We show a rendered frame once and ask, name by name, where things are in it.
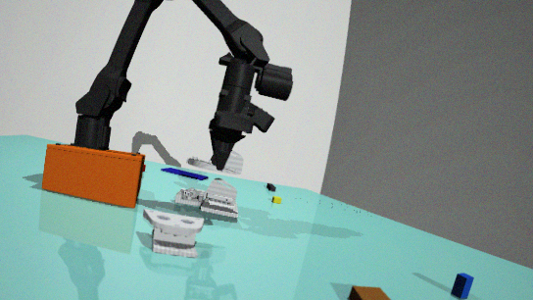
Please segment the blue block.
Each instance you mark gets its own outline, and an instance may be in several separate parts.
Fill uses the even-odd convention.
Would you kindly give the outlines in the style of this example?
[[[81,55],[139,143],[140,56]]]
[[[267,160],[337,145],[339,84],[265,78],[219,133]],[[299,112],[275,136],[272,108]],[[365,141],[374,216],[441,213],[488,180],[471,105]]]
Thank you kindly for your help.
[[[451,293],[459,297],[459,299],[467,297],[473,280],[474,277],[466,273],[457,274]]]

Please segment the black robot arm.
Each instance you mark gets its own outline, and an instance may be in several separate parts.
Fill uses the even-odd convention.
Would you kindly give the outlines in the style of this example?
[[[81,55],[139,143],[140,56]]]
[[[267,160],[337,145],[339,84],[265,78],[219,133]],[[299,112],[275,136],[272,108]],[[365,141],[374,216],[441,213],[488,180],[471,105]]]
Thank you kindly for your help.
[[[72,146],[109,150],[112,128],[110,119],[126,102],[131,87],[126,72],[151,14],[164,0],[134,0],[134,4],[121,29],[108,64],[97,74],[90,90],[75,103],[77,117],[75,139]],[[292,89],[292,69],[269,64],[261,33],[249,23],[236,18],[221,0],[192,0],[219,29],[229,48],[219,58],[227,66],[222,85],[232,85],[260,95],[287,101]],[[275,118],[250,101],[240,114],[250,116],[254,126],[265,133]]]

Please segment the dark blue flat bar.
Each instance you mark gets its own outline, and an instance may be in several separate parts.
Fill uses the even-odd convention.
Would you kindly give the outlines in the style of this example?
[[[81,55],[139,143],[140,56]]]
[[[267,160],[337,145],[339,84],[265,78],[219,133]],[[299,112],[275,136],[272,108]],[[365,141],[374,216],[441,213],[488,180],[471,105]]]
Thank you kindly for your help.
[[[171,173],[171,174],[175,174],[175,175],[183,175],[183,176],[186,176],[186,177],[191,177],[191,178],[200,179],[200,180],[208,178],[206,175],[198,175],[198,174],[185,172],[185,171],[177,170],[177,169],[173,169],[173,168],[161,169],[161,171],[167,172],[167,173]]]

